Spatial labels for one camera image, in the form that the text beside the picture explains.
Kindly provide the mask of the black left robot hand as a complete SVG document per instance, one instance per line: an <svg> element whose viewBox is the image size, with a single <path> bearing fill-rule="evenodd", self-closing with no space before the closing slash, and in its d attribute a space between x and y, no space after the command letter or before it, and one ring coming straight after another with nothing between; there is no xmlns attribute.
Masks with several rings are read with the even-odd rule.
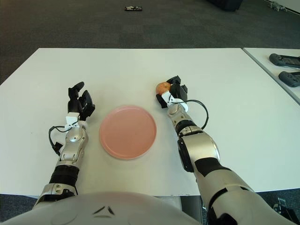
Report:
<svg viewBox="0 0 300 225"><path fill-rule="evenodd" d="M75 86L68 88L69 102L67 104L67 116L65 129L79 127L79 121L86 121L95 110L95 105L87 90L79 96L80 90L84 87L84 82L79 82Z"/></svg>

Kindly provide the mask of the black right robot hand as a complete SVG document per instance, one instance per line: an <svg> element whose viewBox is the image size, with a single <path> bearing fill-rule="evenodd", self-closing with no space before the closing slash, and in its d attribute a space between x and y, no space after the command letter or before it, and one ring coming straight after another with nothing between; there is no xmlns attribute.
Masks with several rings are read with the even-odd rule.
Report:
<svg viewBox="0 0 300 225"><path fill-rule="evenodd" d="M156 99L161 105L161 108L168 108L174 104L180 104L188 111L186 101L188 100L188 89L185 85L181 85L181 79L179 76L175 76L161 82L156 86Z"/></svg>

